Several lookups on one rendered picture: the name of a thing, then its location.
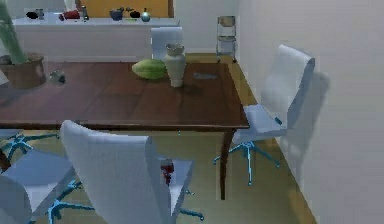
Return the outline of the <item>green plant in brown pot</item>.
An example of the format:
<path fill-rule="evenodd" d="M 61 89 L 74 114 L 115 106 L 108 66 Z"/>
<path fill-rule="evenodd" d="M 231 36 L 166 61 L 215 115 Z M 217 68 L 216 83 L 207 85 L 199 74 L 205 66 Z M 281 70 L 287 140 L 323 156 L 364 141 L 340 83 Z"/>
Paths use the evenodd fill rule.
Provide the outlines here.
<path fill-rule="evenodd" d="M 0 70 L 11 87 L 31 89 L 46 82 L 44 56 L 21 49 L 6 0 L 0 0 L 0 41 L 8 51 L 7 55 L 0 56 Z"/>

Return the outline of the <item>small red object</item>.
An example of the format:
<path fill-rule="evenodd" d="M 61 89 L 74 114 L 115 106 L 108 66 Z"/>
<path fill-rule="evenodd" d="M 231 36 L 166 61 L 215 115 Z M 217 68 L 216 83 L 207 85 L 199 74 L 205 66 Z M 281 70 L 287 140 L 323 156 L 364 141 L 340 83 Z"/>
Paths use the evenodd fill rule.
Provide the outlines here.
<path fill-rule="evenodd" d="M 171 160 L 163 160 L 161 162 L 161 170 L 163 177 L 165 178 L 166 184 L 169 185 L 171 182 L 171 174 L 174 172 L 174 164 Z"/>

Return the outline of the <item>red pot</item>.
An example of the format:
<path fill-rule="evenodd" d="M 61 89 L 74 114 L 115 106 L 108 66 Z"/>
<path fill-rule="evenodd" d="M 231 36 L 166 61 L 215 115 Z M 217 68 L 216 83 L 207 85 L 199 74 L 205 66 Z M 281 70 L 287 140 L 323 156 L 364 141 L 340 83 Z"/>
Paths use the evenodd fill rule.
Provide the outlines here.
<path fill-rule="evenodd" d="M 61 21 L 68 20 L 68 19 L 79 19 L 79 18 L 80 18 L 80 14 L 77 10 L 67 11 L 59 15 L 59 19 Z"/>

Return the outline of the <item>brown wooden dining table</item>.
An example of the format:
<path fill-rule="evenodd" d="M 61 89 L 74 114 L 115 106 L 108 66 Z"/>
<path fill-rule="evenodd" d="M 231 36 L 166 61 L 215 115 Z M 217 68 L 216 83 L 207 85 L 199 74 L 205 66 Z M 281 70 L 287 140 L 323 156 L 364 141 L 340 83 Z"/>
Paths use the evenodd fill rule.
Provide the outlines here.
<path fill-rule="evenodd" d="M 57 130 L 73 120 L 94 130 L 222 132 L 220 195 L 225 195 L 231 140 L 236 130 L 249 127 L 226 64 L 187 64 L 179 88 L 167 77 L 139 78 L 128 62 L 47 62 L 44 69 L 62 70 L 66 83 L 29 90 L 1 86 L 0 128 Z M 195 79 L 193 73 L 217 78 Z"/>

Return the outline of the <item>white kitchen counter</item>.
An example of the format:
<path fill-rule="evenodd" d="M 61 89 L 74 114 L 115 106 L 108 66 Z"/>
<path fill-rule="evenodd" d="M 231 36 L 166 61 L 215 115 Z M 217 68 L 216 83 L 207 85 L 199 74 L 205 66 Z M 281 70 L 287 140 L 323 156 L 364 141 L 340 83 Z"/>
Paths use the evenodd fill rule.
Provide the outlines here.
<path fill-rule="evenodd" d="M 55 62 L 134 62 L 152 56 L 151 30 L 177 27 L 175 18 L 114 21 L 91 18 L 61 21 L 56 13 L 43 20 L 13 21 L 20 45 Z"/>

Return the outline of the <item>pale ceramic vase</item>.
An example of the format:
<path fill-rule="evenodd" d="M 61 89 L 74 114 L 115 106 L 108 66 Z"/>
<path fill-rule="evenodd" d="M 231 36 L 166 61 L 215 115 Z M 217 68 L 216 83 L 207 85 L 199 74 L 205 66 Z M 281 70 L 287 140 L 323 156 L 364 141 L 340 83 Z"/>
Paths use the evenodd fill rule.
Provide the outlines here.
<path fill-rule="evenodd" d="M 184 45 L 180 43 L 167 44 L 164 58 L 171 86 L 178 88 L 183 85 L 183 76 L 186 66 Z"/>

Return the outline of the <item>green oval melon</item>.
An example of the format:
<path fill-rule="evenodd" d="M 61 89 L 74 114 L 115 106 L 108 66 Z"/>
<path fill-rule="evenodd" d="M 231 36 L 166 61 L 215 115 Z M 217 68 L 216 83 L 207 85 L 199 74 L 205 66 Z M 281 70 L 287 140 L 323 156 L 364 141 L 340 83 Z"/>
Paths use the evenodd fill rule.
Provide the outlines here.
<path fill-rule="evenodd" d="M 132 66 L 132 71 L 144 79 L 155 80 L 162 78 L 166 73 L 163 61 L 157 59 L 144 59 Z"/>

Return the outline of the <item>small grey round object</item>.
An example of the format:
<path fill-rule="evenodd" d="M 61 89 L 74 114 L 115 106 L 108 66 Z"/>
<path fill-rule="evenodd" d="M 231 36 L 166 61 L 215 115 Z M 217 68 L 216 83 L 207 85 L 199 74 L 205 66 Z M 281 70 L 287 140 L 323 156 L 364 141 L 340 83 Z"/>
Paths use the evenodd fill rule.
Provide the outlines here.
<path fill-rule="evenodd" d="M 62 70 L 54 70 L 49 75 L 51 83 L 63 85 L 66 83 L 65 73 Z"/>

